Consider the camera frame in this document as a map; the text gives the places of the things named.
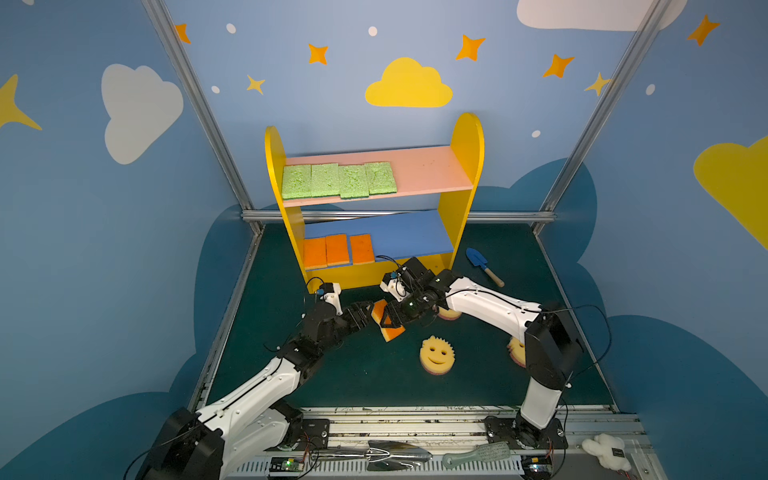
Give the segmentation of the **orange sponge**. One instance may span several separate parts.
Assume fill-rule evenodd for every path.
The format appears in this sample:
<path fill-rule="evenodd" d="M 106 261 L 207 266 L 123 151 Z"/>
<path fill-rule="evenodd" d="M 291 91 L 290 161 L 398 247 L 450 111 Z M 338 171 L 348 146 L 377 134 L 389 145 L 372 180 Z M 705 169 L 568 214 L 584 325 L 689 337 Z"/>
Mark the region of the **orange sponge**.
<path fill-rule="evenodd" d="M 327 236 L 325 245 L 328 267 L 344 266 L 350 263 L 348 240 L 345 234 Z"/>
<path fill-rule="evenodd" d="M 328 266 L 325 238 L 304 240 L 303 265 L 306 270 L 324 269 Z"/>
<path fill-rule="evenodd" d="M 396 309 L 386 300 L 379 300 L 373 304 L 371 318 L 378 325 L 386 342 L 390 342 L 405 332 L 405 327 L 399 319 Z"/>
<path fill-rule="evenodd" d="M 349 245 L 354 265 L 366 265 L 376 261 L 370 234 L 350 236 Z"/>

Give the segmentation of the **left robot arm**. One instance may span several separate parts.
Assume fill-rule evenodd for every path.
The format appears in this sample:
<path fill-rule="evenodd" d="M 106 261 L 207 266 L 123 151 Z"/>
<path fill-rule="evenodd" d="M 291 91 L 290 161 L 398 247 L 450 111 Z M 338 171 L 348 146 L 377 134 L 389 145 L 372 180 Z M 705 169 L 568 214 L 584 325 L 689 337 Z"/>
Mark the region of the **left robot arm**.
<path fill-rule="evenodd" d="M 291 443 L 302 415 L 284 398 L 319 369 L 324 353 L 373 322 L 372 301 L 338 309 L 319 301 L 302 319 L 302 331 L 272 360 L 218 401 L 195 412 L 181 408 L 163 424 L 138 479 L 223 479 L 257 453 Z"/>

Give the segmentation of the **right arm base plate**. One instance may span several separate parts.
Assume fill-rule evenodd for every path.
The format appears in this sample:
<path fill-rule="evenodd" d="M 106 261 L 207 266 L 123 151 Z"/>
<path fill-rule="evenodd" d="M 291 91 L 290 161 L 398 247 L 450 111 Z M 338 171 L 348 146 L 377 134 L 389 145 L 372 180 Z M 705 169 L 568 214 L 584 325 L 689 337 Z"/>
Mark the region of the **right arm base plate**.
<path fill-rule="evenodd" d="M 506 442 L 511 449 L 567 449 L 569 444 L 561 421 L 554 417 L 543 429 L 536 428 L 522 417 L 487 416 L 483 420 L 489 443 Z"/>

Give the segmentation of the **green sponge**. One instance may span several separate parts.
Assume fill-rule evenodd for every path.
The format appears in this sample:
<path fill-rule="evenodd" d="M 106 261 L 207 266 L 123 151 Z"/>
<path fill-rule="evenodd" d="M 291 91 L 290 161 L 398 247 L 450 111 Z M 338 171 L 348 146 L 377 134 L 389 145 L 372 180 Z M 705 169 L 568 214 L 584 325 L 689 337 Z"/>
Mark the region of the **green sponge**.
<path fill-rule="evenodd" d="M 284 200 L 311 198 L 312 166 L 285 166 L 283 169 L 281 192 Z"/>
<path fill-rule="evenodd" d="M 339 165 L 337 163 L 312 165 L 311 197 L 335 197 L 339 194 Z"/>
<path fill-rule="evenodd" d="M 394 173 L 389 162 L 373 162 L 365 165 L 370 195 L 385 195 L 398 192 Z"/>
<path fill-rule="evenodd" d="M 342 200 L 367 198 L 370 195 L 365 165 L 339 167 L 339 196 Z"/>

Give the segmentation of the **smiley sponge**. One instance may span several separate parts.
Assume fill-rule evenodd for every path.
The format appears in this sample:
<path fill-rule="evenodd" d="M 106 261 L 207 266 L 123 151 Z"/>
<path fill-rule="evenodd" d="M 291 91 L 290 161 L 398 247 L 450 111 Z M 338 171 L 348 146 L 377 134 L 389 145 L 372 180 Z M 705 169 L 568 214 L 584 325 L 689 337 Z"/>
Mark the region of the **smiley sponge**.
<path fill-rule="evenodd" d="M 430 336 L 422 341 L 419 350 L 421 366 L 432 375 L 448 373 L 455 363 L 453 347 L 446 340 Z"/>
<path fill-rule="evenodd" d="M 519 339 L 511 337 L 507 344 L 507 349 L 511 359 L 521 368 L 525 368 L 526 355 L 524 344 Z"/>
<path fill-rule="evenodd" d="M 437 315 L 439 318 L 446 320 L 446 321 L 455 321 L 458 318 L 462 316 L 461 312 L 450 310 L 450 309 L 444 309 L 442 307 L 439 307 L 437 309 Z"/>

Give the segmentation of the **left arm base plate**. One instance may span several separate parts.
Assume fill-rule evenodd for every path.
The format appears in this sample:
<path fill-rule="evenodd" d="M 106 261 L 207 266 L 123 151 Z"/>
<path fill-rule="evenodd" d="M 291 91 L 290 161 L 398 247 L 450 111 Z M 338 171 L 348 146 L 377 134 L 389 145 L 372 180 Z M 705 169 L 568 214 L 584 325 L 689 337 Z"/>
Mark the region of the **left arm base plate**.
<path fill-rule="evenodd" d="M 277 449 L 283 451 L 304 450 L 306 447 L 325 449 L 330 437 L 328 419 L 303 419 L 292 421 Z"/>

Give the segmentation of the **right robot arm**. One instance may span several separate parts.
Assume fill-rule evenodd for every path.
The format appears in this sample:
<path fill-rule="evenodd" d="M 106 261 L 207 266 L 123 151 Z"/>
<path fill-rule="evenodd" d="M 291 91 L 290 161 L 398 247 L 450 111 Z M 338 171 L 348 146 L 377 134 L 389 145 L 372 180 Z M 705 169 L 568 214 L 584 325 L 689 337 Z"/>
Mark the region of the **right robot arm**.
<path fill-rule="evenodd" d="M 435 274 L 415 257 L 386 273 L 380 288 L 394 297 L 389 310 L 396 326 L 442 308 L 472 316 L 520 341 L 530 381 L 517 419 L 536 431 L 550 426 L 585 351 L 567 310 L 509 297 L 449 269 Z"/>

